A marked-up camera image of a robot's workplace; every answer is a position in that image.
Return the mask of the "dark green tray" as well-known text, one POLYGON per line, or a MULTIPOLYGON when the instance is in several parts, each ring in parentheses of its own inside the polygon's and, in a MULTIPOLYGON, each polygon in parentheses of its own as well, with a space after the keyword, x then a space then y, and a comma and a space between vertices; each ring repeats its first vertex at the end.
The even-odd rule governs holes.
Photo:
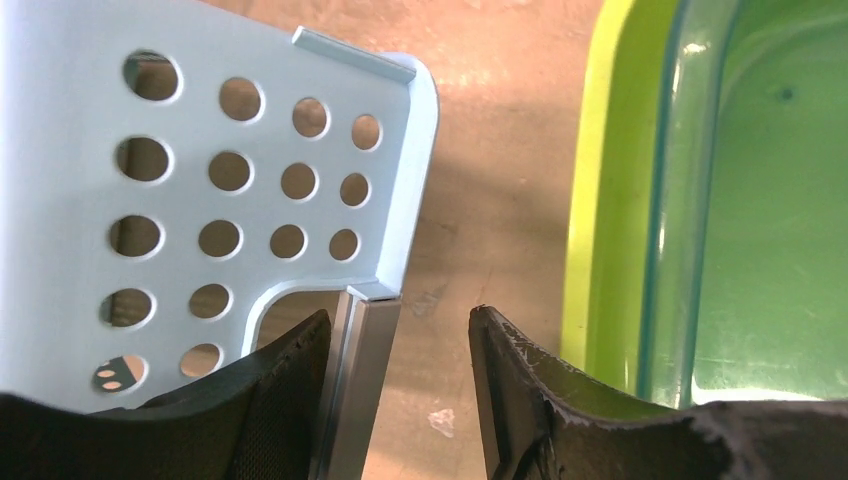
POLYGON ((847 395, 847 5, 683 1, 662 70, 637 394, 847 395))

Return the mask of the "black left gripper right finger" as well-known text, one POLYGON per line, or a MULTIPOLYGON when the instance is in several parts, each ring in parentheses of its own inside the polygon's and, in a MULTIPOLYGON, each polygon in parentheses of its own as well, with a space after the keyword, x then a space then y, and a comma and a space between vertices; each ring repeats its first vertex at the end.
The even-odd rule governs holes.
POLYGON ((561 360, 491 306, 469 343, 490 479, 843 479, 845 401, 675 410, 561 360))

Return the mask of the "lime green tray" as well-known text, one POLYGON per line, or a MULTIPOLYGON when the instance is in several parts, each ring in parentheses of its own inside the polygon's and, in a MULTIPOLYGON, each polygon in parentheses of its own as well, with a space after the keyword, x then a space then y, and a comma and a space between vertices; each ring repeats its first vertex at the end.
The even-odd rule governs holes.
POLYGON ((675 1, 606 1, 579 117, 561 357, 637 390, 643 282, 663 65, 675 1))

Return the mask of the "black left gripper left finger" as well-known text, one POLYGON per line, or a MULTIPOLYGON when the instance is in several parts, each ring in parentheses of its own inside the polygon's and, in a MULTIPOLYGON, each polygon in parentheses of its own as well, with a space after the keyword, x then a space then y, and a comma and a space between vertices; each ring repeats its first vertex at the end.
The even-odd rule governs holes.
POLYGON ((319 310, 250 355, 135 409, 1 398, 5 479, 305 479, 332 324, 319 310))

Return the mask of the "light blue perforated basket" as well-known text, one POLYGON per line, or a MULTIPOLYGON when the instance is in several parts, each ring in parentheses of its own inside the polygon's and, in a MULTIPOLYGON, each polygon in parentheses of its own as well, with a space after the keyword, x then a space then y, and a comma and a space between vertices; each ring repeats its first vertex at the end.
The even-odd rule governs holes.
POLYGON ((200 1, 1 5, 1 398, 135 409, 319 310, 362 475, 439 123, 406 53, 200 1))

